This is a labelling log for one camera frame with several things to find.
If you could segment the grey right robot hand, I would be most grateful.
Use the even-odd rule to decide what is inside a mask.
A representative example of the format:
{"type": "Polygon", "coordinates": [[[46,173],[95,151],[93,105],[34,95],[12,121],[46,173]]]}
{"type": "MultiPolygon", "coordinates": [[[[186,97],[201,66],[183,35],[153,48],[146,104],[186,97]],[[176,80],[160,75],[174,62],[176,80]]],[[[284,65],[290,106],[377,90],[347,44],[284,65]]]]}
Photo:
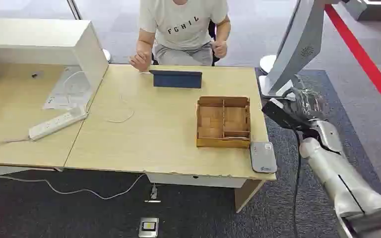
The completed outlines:
{"type": "Polygon", "coordinates": [[[295,102],[290,106],[293,112],[302,121],[327,120],[328,105],[323,96],[310,88],[298,89],[291,87],[282,96],[290,98],[294,94],[295,102]]]}

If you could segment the person's right hand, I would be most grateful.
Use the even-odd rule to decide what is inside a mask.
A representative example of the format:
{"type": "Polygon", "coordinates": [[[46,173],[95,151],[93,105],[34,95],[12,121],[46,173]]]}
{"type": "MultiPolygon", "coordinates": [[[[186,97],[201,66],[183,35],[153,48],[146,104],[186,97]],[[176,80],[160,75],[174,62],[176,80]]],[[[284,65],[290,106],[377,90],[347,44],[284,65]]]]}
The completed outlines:
{"type": "Polygon", "coordinates": [[[152,53],[137,51],[135,55],[129,57],[129,63],[139,72],[147,72],[152,64],[152,53]]]}

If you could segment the person's left hand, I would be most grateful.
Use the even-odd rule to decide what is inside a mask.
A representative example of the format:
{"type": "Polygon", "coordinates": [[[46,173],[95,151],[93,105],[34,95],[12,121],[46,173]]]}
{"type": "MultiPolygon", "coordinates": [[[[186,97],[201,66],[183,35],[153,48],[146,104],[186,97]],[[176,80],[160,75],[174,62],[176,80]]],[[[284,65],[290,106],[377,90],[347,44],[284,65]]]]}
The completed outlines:
{"type": "Polygon", "coordinates": [[[217,58],[222,59],[226,56],[228,50],[226,41],[211,41],[211,46],[217,58]]]}

